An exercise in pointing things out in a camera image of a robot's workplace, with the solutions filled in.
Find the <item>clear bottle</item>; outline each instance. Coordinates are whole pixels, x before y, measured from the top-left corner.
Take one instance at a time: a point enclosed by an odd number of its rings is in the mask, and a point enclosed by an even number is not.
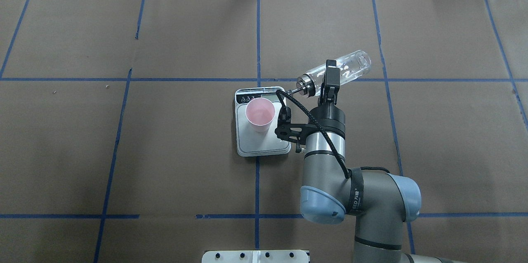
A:
[[[341,85],[353,81],[362,75],[366,75],[371,68],[371,60],[364,51],[355,51],[348,55],[336,59],[336,65],[341,69]],[[297,79],[296,90],[291,93],[300,92],[305,96],[319,96],[321,94],[321,84],[326,72],[326,64],[317,66]]]

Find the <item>pink cup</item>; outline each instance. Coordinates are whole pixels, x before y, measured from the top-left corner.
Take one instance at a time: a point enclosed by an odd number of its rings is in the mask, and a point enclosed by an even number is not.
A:
[[[255,98],[247,104],[245,117],[256,132],[266,132],[275,118],[275,106],[266,98]]]

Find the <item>kitchen scale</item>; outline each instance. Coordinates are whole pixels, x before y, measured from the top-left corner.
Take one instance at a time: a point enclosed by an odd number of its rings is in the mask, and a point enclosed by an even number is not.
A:
[[[271,122],[267,132],[256,132],[245,116],[245,108],[249,101],[255,98],[266,98],[275,106],[275,118],[279,117],[281,102],[275,94],[283,87],[246,88],[237,90],[234,94],[234,114],[236,125],[236,150],[243,157],[268,156],[287,154],[292,146],[289,141],[283,141],[275,135],[277,120]]]

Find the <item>wire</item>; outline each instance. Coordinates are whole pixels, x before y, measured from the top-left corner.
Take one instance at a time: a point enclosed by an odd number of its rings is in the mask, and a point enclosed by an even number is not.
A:
[[[385,171],[386,173],[391,173],[388,169],[385,167],[360,167],[361,170],[381,170]]]
[[[317,129],[319,129],[321,134],[323,134],[323,137],[326,139],[326,142],[328,143],[328,146],[330,146],[330,150],[332,150],[332,153],[334,154],[334,157],[337,159],[337,163],[339,163],[339,166],[341,167],[341,169],[343,170],[343,173],[345,174],[345,178],[350,178],[351,172],[347,169],[347,167],[345,166],[345,163],[343,162],[343,160],[339,156],[339,153],[337,152],[337,149],[335,148],[334,143],[332,143],[332,140],[330,139],[330,137],[328,137],[328,133],[326,133],[325,128],[323,128],[323,126],[321,126],[321,124],[319,124],[317,119],[308,111],[308,109],[306,107],[304,107],[304,105],[302,105],[302,103],[300,103],[298,100],[296,100],[290,94],[284,92],[283,90],[277,90],[275,92],[275,94],[277,95],[277,97],[279,98],[279,101],[281,101],[281,104],[284,107],[285,107],[285,104],[283,102],[283,98],[281,97],[281,95],[285,96],[285,98],[288,98],[299,109],[301,109],[302,112],[304,112],[306,114],[306,116],[309,117],[310,121],[313,122],[313,124],[317,127]]]

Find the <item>robotic arm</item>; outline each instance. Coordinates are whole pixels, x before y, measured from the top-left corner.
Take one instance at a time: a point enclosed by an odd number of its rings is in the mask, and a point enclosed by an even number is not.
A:
[[[353,263],[460,263],[443,258],[401,252],[403,223],[419,215],[421,194],[415,181],[388,173],[383,167],[347,169],[345,162],[345,114],[337,104],[341,70],[335,60],[326,61],[318,106],[308,112],[291,94],[315,88],[307,80],[294,91],[277,91],[309,117],[308,124],[292,124],[291,110],[283,105],[275,134],[305,145],[300,210],[315,223],[338,224],[345,214],[356,216]],[[384,170],[387,173],[374,172]]]

